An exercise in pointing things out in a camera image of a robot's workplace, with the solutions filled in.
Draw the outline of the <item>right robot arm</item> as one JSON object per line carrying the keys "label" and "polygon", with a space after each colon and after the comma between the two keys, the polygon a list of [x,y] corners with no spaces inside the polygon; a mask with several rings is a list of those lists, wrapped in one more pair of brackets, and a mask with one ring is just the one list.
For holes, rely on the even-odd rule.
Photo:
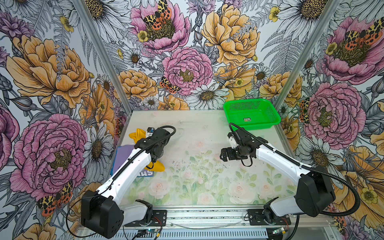
{"label": "right robot arm", "polygon": [[286,215],[304,214],[316,217],[336,199],[331,178],[324,168],[302,164],[244,128],[231,130],[228,139],[231,145],[221,150],[222,161],[261,160],[296,186],[293,196],[275,197],[263,206],[263,220],[267,224],[272,225],[278,218]]}

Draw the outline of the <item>left aluminium corner post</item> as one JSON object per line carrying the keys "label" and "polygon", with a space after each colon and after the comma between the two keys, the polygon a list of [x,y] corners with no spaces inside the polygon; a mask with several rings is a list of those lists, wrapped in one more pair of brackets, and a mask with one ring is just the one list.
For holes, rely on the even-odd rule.
{"label": "left aluminium corner post", "polygon": [[130,117],[132,115],[133,109],[130,105],[130,102],[126,96],[126,93],[122,87],[122,84],[120,80],[118,79],[118,74],[111,62],[111,59],[109,57],[109,54],[107,50],[105,49],[103,40],[101,36],[98,33],[98,30],[96,28],[96,25],[94,24],[92,20],[92,16],[86,6],[85,1],[74,1],[75,9],[77,10],[80,19],[87,31],[87,36],[90,38],[91,42],[93,43],[100,59],[103,62],[103,65],[106,68],[107,74],[109,75],[117,94],[121,100],[121,103],[127,113],[127,115]]}

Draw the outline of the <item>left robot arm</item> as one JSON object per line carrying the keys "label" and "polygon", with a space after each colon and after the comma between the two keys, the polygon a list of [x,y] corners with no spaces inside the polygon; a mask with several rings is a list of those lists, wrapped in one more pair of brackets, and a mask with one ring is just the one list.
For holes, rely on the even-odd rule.
{"label": "left robot arm", "polygon": [[131,223],[147,226],[153,219],[153,205],[136,200],[123,206],[125,192],[139,173],[150,163],[155,164],[164,153],[164,147],[176,133],[172,126],[148,128],[145,138],[136,142],[126,161],[96,191],[86,191],[81,198],[83,227],[110,239],[118,230]]}

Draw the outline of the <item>right aluminium corner post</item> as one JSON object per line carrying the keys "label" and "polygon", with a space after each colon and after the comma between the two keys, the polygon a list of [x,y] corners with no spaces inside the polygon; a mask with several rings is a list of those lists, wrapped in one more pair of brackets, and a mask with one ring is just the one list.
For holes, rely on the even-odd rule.
{"label": "right aluminium corner post", "polygon": [[327,2],[323,13],[320,15],[320,19],[318,23],[315,25],[314,31],[311,34],[309,34],[308,41],[305,44],[303,50],[301,51],[298,57],[298,60],[294,65],[290,73],[290,76],[288,77],[288,80],[285,86],[282,88],[281,93],[279,94],[278,98],[274,102],[274,107],[276,109],[279,109],[281,107],[282,103],[290,93],[290,90],[293,87],[294,83],[296,82],[296,79],[298,78],[301,72],[301,69],[305,64],[307,57],[310,55],[312,50],[317,45],[321,35],[323,34],[325,28],[329,25],[331,17],[336,12],[336,9],[339,4],[340,4],[339,0],[332,0]]}

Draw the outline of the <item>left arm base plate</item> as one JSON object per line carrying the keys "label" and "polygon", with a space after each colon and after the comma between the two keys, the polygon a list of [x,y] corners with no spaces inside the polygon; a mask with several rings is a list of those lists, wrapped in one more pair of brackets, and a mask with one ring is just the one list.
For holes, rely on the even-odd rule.
{"label": "left arm base plate", "polygon": [[153,210],[152,215],[149,217],[149,220],[144,219],[140,221],[135,221],[127,226],[131,227],[165,227],[167,223],[167,210]]}

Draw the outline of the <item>aluminium front rail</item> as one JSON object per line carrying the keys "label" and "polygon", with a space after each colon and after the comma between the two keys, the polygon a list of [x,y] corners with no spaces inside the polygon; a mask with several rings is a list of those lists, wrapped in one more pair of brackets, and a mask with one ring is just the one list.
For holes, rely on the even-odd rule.
{"label": "aluminium front rail", "polygon": [[123,226],[113,240],[340,240],[341,234],[327,216],[288,215],[291,225],[251,226],[245,216],[259,206],[174,206],[167,210],[165,227]]}

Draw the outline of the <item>aluminium corner post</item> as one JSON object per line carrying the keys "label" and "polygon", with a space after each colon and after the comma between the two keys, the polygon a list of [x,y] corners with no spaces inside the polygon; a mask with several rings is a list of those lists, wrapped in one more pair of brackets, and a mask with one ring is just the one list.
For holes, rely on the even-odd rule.
{"label": "aluminium corner post", "polygon": [[276,109],[279,109],[281,107],[282,103],[290,93],[290,90],[293,87],[294,83],[296,82],[296,79],[298,78],[301,72],[301,69],[305,64],[307,57],[310,55],[312,50],[317,45],[321,35],[323,34],[325,28],[329,25],[331,17],[336,12],[336,9],[339,4],[340,4],[339,0],[332,0],[327,2],[323,13],[320,15],[320,19],[318,23],[315,25],[314,31],[311,34],[309,34],[308,41],[305,44],[303,50],[301,51],[298,57],[298,60],[294,65],[290,73],[290,76],[288,77],[288,80],[285,86],[282,88],[281,93],[279,94],[278,98],[274,102],[274,107]]}
{"label": "aluminium corner post", "polygon": [[75,9],[77,10],[80,19],[87,31],[87,36],[90,38],[91,42],[93,43],[100,59],[103,62],[103,65],[106,68],[107,74],[109,75],[117,94],[121,100],[121,103],[127,113],[127,115],[130,117],[132,115],[133,109],[130,105],[130,102],[126,96],[126,93],[122,87],[122,84],[120,80],[118,79],[118,74],[111,62],[111,59],[109,57],[109,54],[107,50],[105,49],[103,40],[101,36],[98,33],[98,30],[96,28],[96,25],[94,24],[92,20],[92,16],[86,6],[85,1],[74,1]]}

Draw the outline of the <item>green plastic basket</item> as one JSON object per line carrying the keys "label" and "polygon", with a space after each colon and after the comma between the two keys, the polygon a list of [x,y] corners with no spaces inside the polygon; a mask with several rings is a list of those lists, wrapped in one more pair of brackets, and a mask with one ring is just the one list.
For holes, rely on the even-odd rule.
{"label": "green plastic basket", "polygon": [[229,123],[247,131],[269,129],[281,122],[281,117],[273,104],[265,99],[229,101],[223,105]]}

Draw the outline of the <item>yellow t shirt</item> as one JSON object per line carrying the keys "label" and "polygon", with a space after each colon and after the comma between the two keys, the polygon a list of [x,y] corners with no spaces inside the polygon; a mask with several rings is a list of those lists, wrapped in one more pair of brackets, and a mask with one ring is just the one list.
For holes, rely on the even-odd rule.
{"label": "yellow t shirt", "polygon": [[[146,132],[142,129],[136,129],[136,131],[134,133],[129,134],[129,137],[136,144],[139,140],[146,138]],[[155,163],[148,164],[145,167],[145,170],[152,171],[152,172],[164,172],[165,166],[160,161],[157,161]]]}

